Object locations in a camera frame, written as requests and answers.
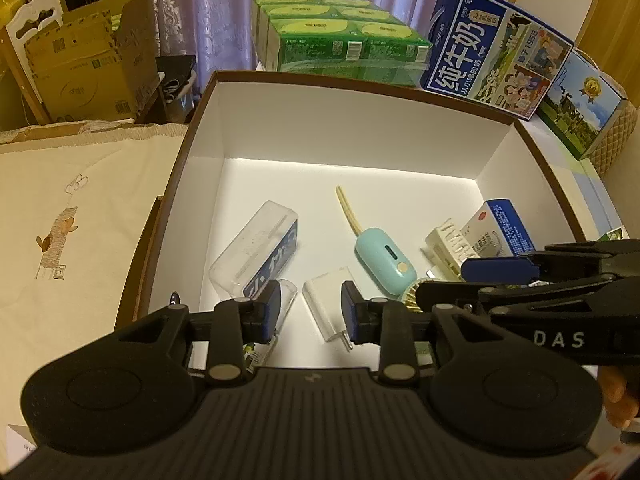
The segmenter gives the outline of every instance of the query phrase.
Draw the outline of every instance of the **finger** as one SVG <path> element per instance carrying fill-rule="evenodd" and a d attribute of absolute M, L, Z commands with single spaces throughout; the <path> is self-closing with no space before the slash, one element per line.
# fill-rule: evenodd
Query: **finger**
<path fill-rule="evenodd" d="M 625 393 L 618 402 L 611 402 L 608 399 L 604 400 L 604 407 L 607 413 L 610 413 L 614 418 L 620 418 L 622 420 L 631 420 L 638 414 L 638 400 L 633 398 L 628 393 Z"/>
<path fill-rule="evenodd" d="M 618 402 L 625 393 L 626 379 L 617 366 L 599 367 L 598 384 L 602 389 L 602 395 L 610 402 Z"/>
<path fill-rule="evenodd" d="M 607 420 L 609 424 L 611 424 L 614 428 L 618 428 L 619 430 L 626 430 L 631 424 L 631 420 L 625 420 L 623 418 L 617 418 L 612 416 L 610 413 L 607 413 Z"/>

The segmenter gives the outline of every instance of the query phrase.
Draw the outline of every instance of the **ribbed black surface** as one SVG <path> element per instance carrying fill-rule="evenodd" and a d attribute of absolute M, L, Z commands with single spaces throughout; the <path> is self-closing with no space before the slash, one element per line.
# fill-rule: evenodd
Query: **ribbed black surface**
<path fill-rule="evenodd" d="M 414 392 L 380 386 L 368 370 L 264 368 L 247 386 L 209 392 L 186 425 L 147 449 L 89 458 L 40 448 L 6 477 L 566 480 L 592 458 L 477 450 L 447 434 Z"/>

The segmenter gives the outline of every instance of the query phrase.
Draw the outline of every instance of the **clear plastic container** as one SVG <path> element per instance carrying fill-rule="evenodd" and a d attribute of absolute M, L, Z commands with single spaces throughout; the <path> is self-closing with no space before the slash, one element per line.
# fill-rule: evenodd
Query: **clear plastic container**
<path fill-rule="evenodd" d="M 220 294 L 256 298 L 296 250 L 298 214 L 267 200 L 209 268 Z"/>

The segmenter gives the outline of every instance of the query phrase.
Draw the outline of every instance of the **open box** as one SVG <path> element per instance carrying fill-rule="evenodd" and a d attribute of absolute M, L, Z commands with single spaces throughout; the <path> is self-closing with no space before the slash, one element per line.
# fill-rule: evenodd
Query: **open box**
<path fill-rule="evenodd" d="M 282 278 L 301 290 L 348 266 L 365 297 L 383 295 L 356 259 L 338 184 L 360 222 L 389 233 L 418 276 L 429 267 L 426 235 L 447 218 L 464 225 L 487 199 L 510 199 L 536 248 L 586 239 L 582 213 L 530 131 L 498 110 L 363 81 L 216 73 L 160 206 L 138 315 L 165 306 L 174 290 L 192 312 L 212 309 L 209 266 L 266 200 L 299 215 Z M 378 347 L 325 343 L 299 294 L 268 364 L 376 369 Z"/>

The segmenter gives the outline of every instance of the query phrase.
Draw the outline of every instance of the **blue sky picture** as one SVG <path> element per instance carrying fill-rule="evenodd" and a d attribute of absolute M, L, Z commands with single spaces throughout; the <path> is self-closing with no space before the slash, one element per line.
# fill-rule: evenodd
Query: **blue sky picture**
<path fill-rule="evenodd" d="M 598 77 L 602 93 L 596 97 L 593 103 L 590 103 L 588 95 L 580 94 L 580 90 L 584 88 L 584 80 L 588 76 L 598 76 L 597 70 L 572 52 L 549 88 L 547 95 L 556 105 L 559 104 L 562 97 L 560 87 L 563 86 L 571 94 L 571 102 L 583 115 L 584 120 L 596 130 L 601 130 L 620 103 L 620 96 L 602 78 Z"/>

